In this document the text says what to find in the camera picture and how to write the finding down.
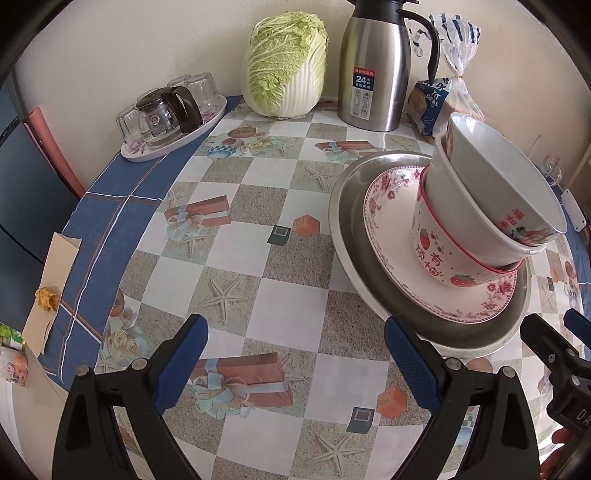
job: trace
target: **stainless steel basin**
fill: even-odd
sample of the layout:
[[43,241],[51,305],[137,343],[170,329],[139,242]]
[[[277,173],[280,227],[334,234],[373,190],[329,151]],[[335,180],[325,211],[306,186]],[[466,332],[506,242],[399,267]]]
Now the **stainless steel basin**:
[[502,348],[519,330],[530,303],[531,271],[524,262],[513,298],[503,312],[488,322],[471,325],[450,322],[426,312],[389,280],[369,244],[363,224],[363,200],[369,185],[396,166],[427,166],[429,155],[384,152],[361,158],[338,178],[330,196],[330,234],[337,256],[353,286],[382,319],[403,314],[415,331],[443,356],[474,358]]

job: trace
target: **ceramic bowl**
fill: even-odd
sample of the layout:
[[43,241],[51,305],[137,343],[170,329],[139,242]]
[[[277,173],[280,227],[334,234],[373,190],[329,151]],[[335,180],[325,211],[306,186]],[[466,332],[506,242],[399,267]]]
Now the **ceramic bowl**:
[[444,140],[445,134],[435,139],[425,191],[435,217],[450,236],[478,261],[496,268],[544,251],[545,245],[528,247],[520,244],[493,225],[447,159]]
[[494,282],[515,273],[521,261],[503,270],[488,267],[465,251],[441,226],[430,209],[424,191],[430,170],[431,167],[427,167],[421,173],[411,227],[414,252],[425,270],[446,285],[461,288]]
[[566,233],[564,212],[545,178],[494,128],[453,113],[447,156],[476,204],[513,240],[534,247]]

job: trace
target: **red and blue label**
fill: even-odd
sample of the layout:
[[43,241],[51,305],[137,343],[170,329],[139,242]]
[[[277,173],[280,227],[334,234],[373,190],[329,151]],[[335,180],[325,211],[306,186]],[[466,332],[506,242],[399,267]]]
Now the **red and blue label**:
[[375,71],[362,69],[360,67],[353,68],[353,87],[361,88],[362,90],[374,91]]

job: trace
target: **silver screw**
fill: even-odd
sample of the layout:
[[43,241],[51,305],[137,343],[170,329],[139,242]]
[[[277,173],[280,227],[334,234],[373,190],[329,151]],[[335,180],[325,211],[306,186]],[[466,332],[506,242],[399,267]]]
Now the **silver screw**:
[[89,371],[90,368],[88,368],[86,365],[81,365],[78,368],[76,368],[76,376],[84,377]]
[[515,370],[513,370],[511,367],[503,367],[503,375],[509,378],[513,378],[514,376],[516,376],[516,373]]
[[445,364],[451,370],[459,370],[462,368],[462,362],[460,362],[457,358],[448,358],[445,360]]
[[148,365],[148,361],[145,358],[136,358],[131,362],[131,368],[134,370],[143,370]]

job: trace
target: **thermos label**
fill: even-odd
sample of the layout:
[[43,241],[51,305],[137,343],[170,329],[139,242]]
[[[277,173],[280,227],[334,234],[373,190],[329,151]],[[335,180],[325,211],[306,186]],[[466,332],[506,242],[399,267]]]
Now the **thermos label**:
[[375,71],[353,68],[353,90],[351,92],[351,115],[369,120],[371,100],[374,96]]

